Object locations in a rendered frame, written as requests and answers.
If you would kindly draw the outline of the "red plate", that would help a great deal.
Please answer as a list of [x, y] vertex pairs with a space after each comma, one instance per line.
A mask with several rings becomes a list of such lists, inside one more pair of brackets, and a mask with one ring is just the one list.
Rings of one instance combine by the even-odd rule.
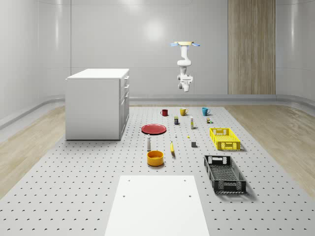
[[145, 134], [159, 135], [165, 133], [167, 129], [161, 124], [146, 124], [141, 128], [141, 131]]

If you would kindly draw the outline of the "yellow basket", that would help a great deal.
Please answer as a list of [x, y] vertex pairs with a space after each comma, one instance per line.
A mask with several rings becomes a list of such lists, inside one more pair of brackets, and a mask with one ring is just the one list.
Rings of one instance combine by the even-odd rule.
[[230, 128], [210, 128], [210, 137], [218, 150], [240, 150], [240, 140]]

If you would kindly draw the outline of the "yellow bowl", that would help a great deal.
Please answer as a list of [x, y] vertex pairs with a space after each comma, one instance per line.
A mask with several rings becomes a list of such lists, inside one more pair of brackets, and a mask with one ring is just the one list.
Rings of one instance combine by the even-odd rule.
[[158, 150], [152, 150], [147, 153], [147, 163], [150, 166], [160, 166], [164, 163], [163, 153]]

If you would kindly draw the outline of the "white cabinet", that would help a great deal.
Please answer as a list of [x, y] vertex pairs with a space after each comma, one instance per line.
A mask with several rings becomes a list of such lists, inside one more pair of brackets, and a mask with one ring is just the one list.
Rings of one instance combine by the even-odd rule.
[[129, 69], [86, 69], [66, 79], [65, 138], [119, 140], [129, 117]]

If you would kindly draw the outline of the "dark grey basket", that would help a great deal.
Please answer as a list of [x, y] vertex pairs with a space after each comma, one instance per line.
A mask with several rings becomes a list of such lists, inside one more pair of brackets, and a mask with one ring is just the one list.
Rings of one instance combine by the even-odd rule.
[[204, 166], [217, 193], [246, 193], [246, 180], [230, 156], [204, 155]]

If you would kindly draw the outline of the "white board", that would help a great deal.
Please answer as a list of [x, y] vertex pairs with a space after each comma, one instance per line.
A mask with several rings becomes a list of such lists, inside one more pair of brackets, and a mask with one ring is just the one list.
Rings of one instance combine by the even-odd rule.
[[121, 176], [105, 236], [209, 236], [194, 176]]

